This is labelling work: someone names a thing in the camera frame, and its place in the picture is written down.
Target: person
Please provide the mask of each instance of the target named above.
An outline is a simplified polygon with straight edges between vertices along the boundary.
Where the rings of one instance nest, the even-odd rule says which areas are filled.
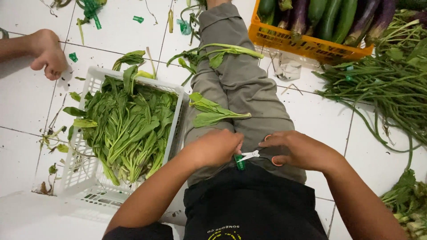
[[[231,1],[207,3],[208,10],[199,17],[200,45],[222,43],[254,50]],[[215,49],[208,47],[202,54]],[[158,220],[187,181],[186,240],[325,240],[314,189],[304,185],[305,170],[324,174],[353,239],[406,239],[393,214],[342,155],[294,130],[277,98],[275,82],[258,67],[258,59],[226,54],[215,70],[205,60],[191,84],[194,92],[231,111],[250,112],[252,118],[196,129],[191,121],[200,112],[191,108],[184,148],[120,206],[103,239],[173,239],[171,227]],[[238,170],[233,154],[259,146],[287,146],[291,153],[273,158],[282,167],[251,158],[245,170]]]
[[[33,70],[41,70],[46,66],[44,74],[49,80],[57,80],[67,69],[59,38],[49,29],[18,38],[0,39],[0,63],[23,56],[35,58],[31,64]]]

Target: scissors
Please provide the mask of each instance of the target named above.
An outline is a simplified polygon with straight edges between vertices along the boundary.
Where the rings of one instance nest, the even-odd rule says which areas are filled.
[[[269,138],[271,136],[267,135],[263,141],[267,140],[267,138]],[[273,157],[275,156],[279,156],[279,155],[284,155],[284,156],[289,156],[290,155],[290,150],[286,147],[286,146],[271,146],[271,147],[258,147],[256,148],[255,151],[253,152],[245,152],[242,153],[243,156],[245,156],[244,158],[240,159],[237,163],[253,158],[253,157],[259,157],[262,159],[268,159],[270,160],[270,162],[275,166],[275,167],[281,167],[283,166],[283,164],[278,164],[275,163],[273,161]]]

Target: orange plastic crate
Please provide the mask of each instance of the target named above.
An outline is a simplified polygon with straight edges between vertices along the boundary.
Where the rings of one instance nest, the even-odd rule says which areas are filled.
[[[299,41],[292,41],[290,31],[261,23],[257,15],[259,4],[260,0],[257,0],[249,27],[249,39],[256,45],[298,54],[321,63],[336,63],[342,59],[358,60],[372,54],[373,45],[363,47],[364,44],[361,44],[359,47],[349,47],[305,35]],[[270,31],[265,33],[260,31],[260,28],[275,33],[270,34]]]

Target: pant leg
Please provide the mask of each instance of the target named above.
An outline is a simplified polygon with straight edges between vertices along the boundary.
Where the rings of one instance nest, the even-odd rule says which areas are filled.
[[[201,40],[205,44],[221,43],[254,50],[245,23],[231,3],[203,12],[200,17]],[[219,49],[208,47],[207,51]],[[277,85],[258,67],[258,59],[246,54],[225,54],[223,63],[215,69],[228,98],[228,107],[236,113],[252,114],[252,118],[233,120],[236,132],[245,135],[242,152],[251,152],[262,139],[275,131],[294,130],[284,105],[278,99]],[[289,165],[275,167],[269,161],[252,158],[253,164],[274,175],[305,183],[305,171]]]
[[[228,109],[227,95],[222,89],[219,82],[219,77],[215,71],[209,67],[209,60],[202,61],[197,67],[197,74],[191,80],[191,88],[193,92],[200,92],[203,97],[220,104],[223,108]],[[193,125],[193,119],[201,111],[196,108],[189,108],[186,115],[186,133],[184,137],[184,145],[191,143],[197,138],[203,136],[205,133],[213,129],[228,129],[234,132],[233,122],[231,120],[223,120],[214,126],[207,126],[201,128],[195,128]],[[220,167],[204,167],[196,171],[189,179],[188,186],[191,186],[199,181],[213,177],[221,170],[232,166],[232,162],[224,164]]]

